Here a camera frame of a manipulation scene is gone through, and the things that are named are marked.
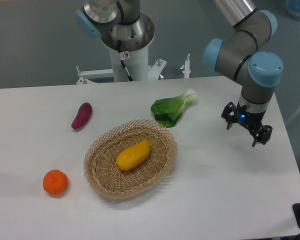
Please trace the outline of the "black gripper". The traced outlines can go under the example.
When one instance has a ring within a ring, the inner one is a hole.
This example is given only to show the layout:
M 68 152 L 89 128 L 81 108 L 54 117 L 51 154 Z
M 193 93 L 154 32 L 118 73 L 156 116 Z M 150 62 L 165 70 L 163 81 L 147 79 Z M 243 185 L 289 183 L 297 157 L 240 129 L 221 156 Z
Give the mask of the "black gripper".
M 262 125 L 262 119 L 266 111 L 252 113 L 247 111 L 247 106 L 236 105 L 229 102 L 223 109 L 221 117 L 225 120 L 229 130 L 233 124 L 239 124 L 249 131 L 253 136 L 252 147 L 256 144 L 265 145 L 271 138 L 273 127 L 270 125 Z

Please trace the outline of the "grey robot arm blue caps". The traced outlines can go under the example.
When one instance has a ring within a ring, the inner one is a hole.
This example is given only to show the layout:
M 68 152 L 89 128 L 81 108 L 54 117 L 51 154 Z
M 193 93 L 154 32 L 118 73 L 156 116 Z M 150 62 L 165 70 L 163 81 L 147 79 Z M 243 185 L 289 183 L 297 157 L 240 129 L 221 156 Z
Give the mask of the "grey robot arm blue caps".
M 254 143 L 266 144 L 273 129 L 262 119 L 281 80 L 283 62 L 259 48 L 276 32 L 277 19 L 250 0 L 218 0 L 216 5 L 235 32 L 227 40 L 211 40 L 202 60 L 241 86 L 238 103 L 228 103 L 221 116 L 228 128 L 237 123 L 249 131 Z M 138 0 L 86 0 L 75 20 L 89 38 L 101 39 L 108 48 L 116 82 L 158 80 L 164 64 L 148 66 L 155 27 L 141 13 Z

